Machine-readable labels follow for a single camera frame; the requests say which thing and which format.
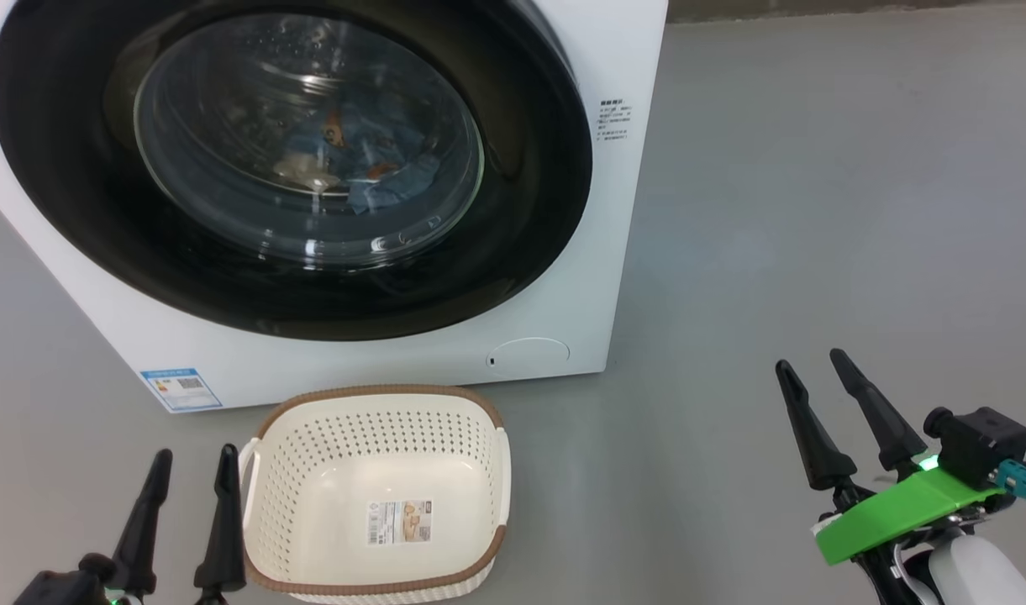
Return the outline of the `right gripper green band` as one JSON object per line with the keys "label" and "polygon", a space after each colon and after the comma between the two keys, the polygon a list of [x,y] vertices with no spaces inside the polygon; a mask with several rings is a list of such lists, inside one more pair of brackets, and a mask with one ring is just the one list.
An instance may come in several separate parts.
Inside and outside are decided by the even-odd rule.
{"label": "right gripper green band", "polygon": [[808,390],[792,364],[779,360],[775,374],[808,487],[830,490],[835,506],[813,526],[813,539],[828,566],[854,563],[879,604],[919,604],[916,589],[905,579],[901,552],[981,519],[1004,497],[1004,490],[975,490],[943,468],[916,463],[915,457],[928,451],[923,438],[844,350],[832,349],[830,360],[872,430],[879,463],[885,471],[913,474],[881,492],[858,486],[851,478],[857,466],[839,451],[813,412]]}

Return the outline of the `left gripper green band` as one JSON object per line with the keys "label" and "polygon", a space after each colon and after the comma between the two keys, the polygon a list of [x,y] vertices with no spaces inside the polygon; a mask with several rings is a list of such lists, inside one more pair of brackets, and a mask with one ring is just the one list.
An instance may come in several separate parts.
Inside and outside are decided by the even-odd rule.
{"label": "left gripper green band", "polygon": [[[155,593],[158,576],[153,571],[153,555],[160,506],[166,501],[171,482],[173,452],[155,453],[139,497],[129,513],[124,531],[113,552],[116,573],[104,589],[109,605],[132,605],[136,597]],[[203,562],[197,567],[193,584],[202,593],[231,593],[247,586],[239,449],[226,444],[219,452],[213,484],[216,506]]]}

